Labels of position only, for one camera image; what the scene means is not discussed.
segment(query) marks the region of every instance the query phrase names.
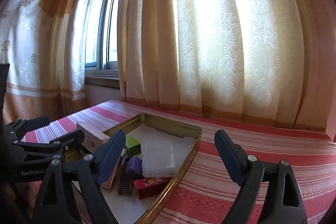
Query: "red box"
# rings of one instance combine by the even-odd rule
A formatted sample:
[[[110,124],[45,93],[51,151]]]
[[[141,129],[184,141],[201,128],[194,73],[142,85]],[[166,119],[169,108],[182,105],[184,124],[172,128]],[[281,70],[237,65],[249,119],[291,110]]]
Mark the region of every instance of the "red box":
[[[159,195],[166,188],[171,178],[145,178],[134,181],[139,199]]]

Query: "blue gripper pad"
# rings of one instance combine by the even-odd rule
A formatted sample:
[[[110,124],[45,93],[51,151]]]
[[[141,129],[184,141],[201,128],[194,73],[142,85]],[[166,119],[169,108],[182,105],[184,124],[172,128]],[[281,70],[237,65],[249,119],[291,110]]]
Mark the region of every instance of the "blue gripper pad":
[[[243,186],[247,173],[246,153],[240,145],[232,142],[224,130],[218,130],[215,133],[214,141],[231,180],[240,187]]]
[[[122,130],[116,130],[109,141],[101,145],[94,153],[94,162],[98,165],[95,181],[98,186],[109,180],[109,177],[118,163],[119,157],[125,148],[126,135]]]

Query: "window glass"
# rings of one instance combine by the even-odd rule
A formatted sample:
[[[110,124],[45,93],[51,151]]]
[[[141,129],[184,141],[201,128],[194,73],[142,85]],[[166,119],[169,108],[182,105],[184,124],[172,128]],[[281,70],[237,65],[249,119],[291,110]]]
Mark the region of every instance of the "window glass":
[[[97,41],[100,11],[103,0],[92,0],[88,18],[85,45],[85,63],[97,62]]]
[[[119,0],[113,0],[110,21],[109,61],[117,61],[117,14]]]

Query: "window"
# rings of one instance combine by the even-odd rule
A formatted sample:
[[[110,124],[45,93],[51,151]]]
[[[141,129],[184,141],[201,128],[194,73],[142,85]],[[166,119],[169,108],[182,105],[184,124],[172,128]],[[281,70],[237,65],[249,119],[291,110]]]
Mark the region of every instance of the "window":
[[[119,0],[91,1],[85,45],[86,82],[92,77],[118,78],[118,2]]]

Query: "metal screw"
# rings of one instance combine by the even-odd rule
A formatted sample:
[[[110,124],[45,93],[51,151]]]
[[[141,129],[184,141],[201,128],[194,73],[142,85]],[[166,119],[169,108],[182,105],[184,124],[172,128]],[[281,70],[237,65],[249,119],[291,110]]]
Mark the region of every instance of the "metal screw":
[[[282,161],[281,161],[281,164],[282,164],[283,166],[288,166],[288,165],[289,165],[289,162],[286,161],[286,160],[282,160]]]
[[[54,159],[51,162],[52,165],[58,165],[59,164],[59,160],[58,159]]]
[[[93,159],[93,155],[92,154],[87,154],[84,156],[84,160],[92,160]]]
[[[250,161],[256,161],[257,160],[257,157],[255,155],[248,155],[247,158]]]

